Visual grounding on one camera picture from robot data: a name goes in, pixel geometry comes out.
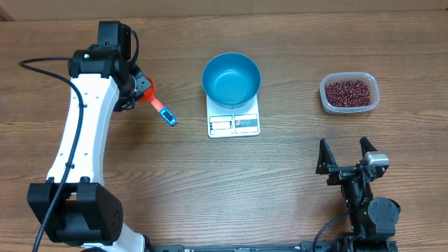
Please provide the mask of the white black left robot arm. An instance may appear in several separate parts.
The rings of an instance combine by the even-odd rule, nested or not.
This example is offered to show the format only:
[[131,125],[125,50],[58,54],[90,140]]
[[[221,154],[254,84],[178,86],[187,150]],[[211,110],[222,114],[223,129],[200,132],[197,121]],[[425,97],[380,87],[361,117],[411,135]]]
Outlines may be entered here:
[[86,251],[149,251],[148,238],[130,229],[123,206],[104,186],[104,150],[111,115],[132,110],[151,82],[137,66],[137,33],[101,21],[97,42],[67,59],[71,101],[57,157],[27,201],[41,226],[37,238]]

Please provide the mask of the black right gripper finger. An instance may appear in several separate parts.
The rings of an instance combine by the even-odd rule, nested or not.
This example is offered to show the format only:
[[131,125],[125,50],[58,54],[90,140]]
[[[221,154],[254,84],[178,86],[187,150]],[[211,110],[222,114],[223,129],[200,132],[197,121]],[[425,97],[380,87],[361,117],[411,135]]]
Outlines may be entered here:
[[363,136],[359,142],[362,151],[362,156],[364,156],[368,152],[377,151],[377,149],[370,143],[370,141],[366,136]]
[[336,168],[337,163],[333,154],[331,153],[330,146],[325,139],[321,139],[319,141],[319,155],[316,165],[316,174],[330,174],[335,172]]

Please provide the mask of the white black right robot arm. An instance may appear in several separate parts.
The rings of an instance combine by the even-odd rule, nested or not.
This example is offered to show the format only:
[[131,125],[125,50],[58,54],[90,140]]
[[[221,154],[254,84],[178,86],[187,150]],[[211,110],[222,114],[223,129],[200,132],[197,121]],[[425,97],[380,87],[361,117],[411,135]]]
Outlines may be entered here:
[[[389,168],[388,156],[377,150],[367,137],[360,139],[362,159],[353,166],[339,166],[325,139],[319,142],[316,173],[327,175],[329,186],[339,186],[347,213],[336,217],[319,230],[311,244],[312,251],[397,251],[394,241],[400,205],[385,197],[375,197],[370,183],[381,178]],[[349,218],[351,231],[334,241],[319,241],[323,231]]]

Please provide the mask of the orange scoop with blue handle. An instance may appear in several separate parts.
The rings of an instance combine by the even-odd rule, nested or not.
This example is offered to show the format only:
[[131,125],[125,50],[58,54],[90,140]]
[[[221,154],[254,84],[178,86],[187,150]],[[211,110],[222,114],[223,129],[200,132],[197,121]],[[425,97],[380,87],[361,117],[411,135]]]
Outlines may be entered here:
[[153,108],[160,114],[161,118],[171,127],[175,126],[178,122],[175,115],[155,97],[155,84],[153,79],[146,77],[151,84],[151,87],[143,92],[143,97],[140,98],[140,102],[149,102]]

